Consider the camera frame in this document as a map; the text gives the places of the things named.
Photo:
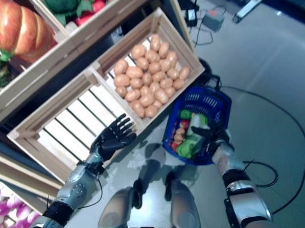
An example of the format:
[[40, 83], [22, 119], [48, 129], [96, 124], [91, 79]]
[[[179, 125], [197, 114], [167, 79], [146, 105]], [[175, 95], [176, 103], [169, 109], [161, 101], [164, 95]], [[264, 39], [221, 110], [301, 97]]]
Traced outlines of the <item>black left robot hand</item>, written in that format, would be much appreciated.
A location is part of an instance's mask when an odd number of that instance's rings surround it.
[[99, 134], [90, 150], [99, 154], [103, 162], [111, 159], [117, 150], [130, 145], [137, 137], [132, 126], [131, 119], [123, 113]]

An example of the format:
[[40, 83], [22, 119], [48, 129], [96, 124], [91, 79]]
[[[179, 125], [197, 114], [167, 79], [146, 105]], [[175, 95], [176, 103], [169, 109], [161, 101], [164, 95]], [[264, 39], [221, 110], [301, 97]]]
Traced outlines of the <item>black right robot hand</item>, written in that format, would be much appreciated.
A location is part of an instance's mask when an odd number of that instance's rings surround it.
[[192, 126], [191, 129], [195, 134], [203, 137], [202, 146], [207, 151], [216, 151], [222, 143], [229, 143], [230, 141], [228, 132], [218, 126], [214, 126], [211, 129]]

